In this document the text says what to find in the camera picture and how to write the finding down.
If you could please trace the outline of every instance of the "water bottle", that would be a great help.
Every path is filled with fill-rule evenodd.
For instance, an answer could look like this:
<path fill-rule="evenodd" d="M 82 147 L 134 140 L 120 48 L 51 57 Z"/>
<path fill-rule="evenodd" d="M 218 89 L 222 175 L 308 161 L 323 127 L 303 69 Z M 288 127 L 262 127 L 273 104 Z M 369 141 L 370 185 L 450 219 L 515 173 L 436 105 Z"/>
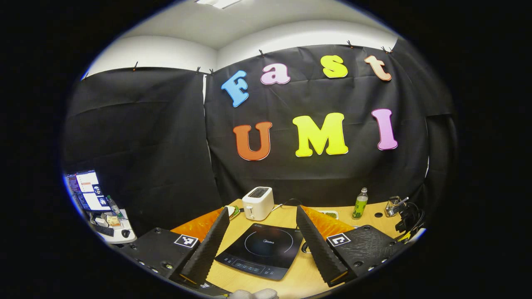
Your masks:
<path fill-rule="evenodd" d="M 353 219 L 358 219 L 362 217 L 364 212 L 365 205 L 368 203 L 368 189 L 366 187 L 362 188 L 362 192 L 356 197 L 355 209 L 353 210 L 352 217 Z"/>
<path fill-rule="evenodd" d="M 122 215 L 122 212 L 120 212 L 120 209 L 118 208 L 114 200 L 111 199 L 110 195 L 107 196 L 107 202 L 109 203 L 109 206 L 111 207 L 111 210 L 113 211 L 113 215 L 118 216 L 118 218 L 124 218 L 124 216 Z"/>

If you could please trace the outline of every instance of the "monitor screen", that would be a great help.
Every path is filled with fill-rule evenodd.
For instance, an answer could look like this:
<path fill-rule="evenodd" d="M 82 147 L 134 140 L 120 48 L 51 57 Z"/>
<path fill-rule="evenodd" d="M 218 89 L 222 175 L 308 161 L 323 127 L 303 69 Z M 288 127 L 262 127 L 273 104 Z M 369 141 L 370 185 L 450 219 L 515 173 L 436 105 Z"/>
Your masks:
<path fill-rule="evenodd" d="M 66 175 L 70 190 L 83 209 L 88 211 L 110 211 L 105 195 L 100 188 L 96 171 L 87 170 Z"/>

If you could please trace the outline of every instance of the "colorful foam letter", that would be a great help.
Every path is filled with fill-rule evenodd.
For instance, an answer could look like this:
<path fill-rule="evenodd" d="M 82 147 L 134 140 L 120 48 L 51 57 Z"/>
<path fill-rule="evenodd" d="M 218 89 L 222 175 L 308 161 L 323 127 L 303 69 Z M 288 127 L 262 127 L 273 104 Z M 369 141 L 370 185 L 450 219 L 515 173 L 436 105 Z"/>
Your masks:
<path fill-rule="evenodd" d="M 347 68 L 344 60 L 338 55 L 326 55 L 320 60 L 321 65 L 325 67 L 323 73 L 329 78 L 343 78 L 347 76 Z"/>
<path fill-rule="evenodd" d="M 342 121 L 344 115 L 341 113 L 329 113 L 323 121 L 321 130 L 316 126 L 310 116 L 304 115 L 296 117 L 292 121 L 297 126 L 297 133 L 299 135 L 299 149 L 296 150 L 296 156 L 309 157 L 312 156 L 312 150 L 309 148 L 309 141 L 312 143 L 314 150 L 318 155 L 321 155 L 325 143 L 329 140 L 327 147 L 327 154 L 342 155 L 347 154 L 349 150 L 344 143 L 344 132 L 342 129 Z"/>
<path fill-rule="evenodd" d="M 393 150 L 397 147 L 397 141 L 394 139 L 394 131 L 392 129 L 392 122 L 390 116 L 392 112 L 390 109 L 376 109 L 371 111 L 371 115 L 377 119 L 379 127 L 380 142 L 377 145 L 379 150 Z"/>
<path fill-rule="evenodd" d="M 232 75 L 232 77 L 229 78 L 229 80 L 227 80 L 224 84 L 222 84 L 222 89 L 225 89 L 233 100 L 233 107 L 237 107 L 250 96 L 249 93 L 243 93 L 241 91 L 241 89 L 247 89 L 246 81 L 244 81 L 244 79 L 241 79 L 245 76 L 246 72 L 240 70 L 234 75 Z"/>
<path fill-rule="evenodd" d="M 371 55 L 364 59 L 364 61 L 369 63 L 373 69 L 373 72 L 375 72 L 377 77 L 379 77 L 382 81 L 390 81 L 392 79 L 392 75 L 384 71 L 384 62 L 382 60 L 377 60 L 375 56 Z"/>
<path fill-rule="evenodd" d="M 236 135 L 236 150 L 238 155 L 244 160 L 257 161 L 266 158 L 270 154 L 270 128 L 272 123 L 269 121 L 259 122 L 255 128 L 259 130 L 261 136 L 261 148 L 258 151 L 250 149 L 249 131 L 251 126 L 246 124 L 235 127 L 233 133 Z"/>
<path fill-rule="evenodd" d="M 290 81 L 290 77 L 288 76 L 288 68 L 282 63 L 266 65 L 262 71 L 267 72 L 261 76 L 261 82 L 263 84 L 286 84 Z"/>

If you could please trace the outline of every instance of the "induction cooktop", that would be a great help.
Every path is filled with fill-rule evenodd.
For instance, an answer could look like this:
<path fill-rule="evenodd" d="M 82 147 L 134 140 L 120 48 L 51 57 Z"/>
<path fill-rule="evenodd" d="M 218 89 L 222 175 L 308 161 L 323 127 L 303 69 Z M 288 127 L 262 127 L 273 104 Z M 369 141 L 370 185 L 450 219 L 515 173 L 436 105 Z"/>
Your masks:
<path fill-rule="evenodd" d="M 245 273 L 281 280 L 302 241 L 299 229 L 254 223 L 214 260 Z"/>

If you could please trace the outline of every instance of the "green drink bottle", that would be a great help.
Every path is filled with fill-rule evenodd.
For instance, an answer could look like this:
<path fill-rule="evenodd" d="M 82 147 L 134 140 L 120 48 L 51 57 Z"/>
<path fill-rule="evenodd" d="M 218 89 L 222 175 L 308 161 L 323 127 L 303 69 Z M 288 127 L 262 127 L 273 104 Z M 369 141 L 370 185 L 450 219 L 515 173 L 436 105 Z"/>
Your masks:
<path fill-rule="evenodd" d="M 365 205 L 368 203 L 368 189 L 366 187 L 362 188 L 362 192 L 356 197 L 355 209 L 351 215 L 353 219 L 358 219 L 362 217 L 364 212 Z"/>

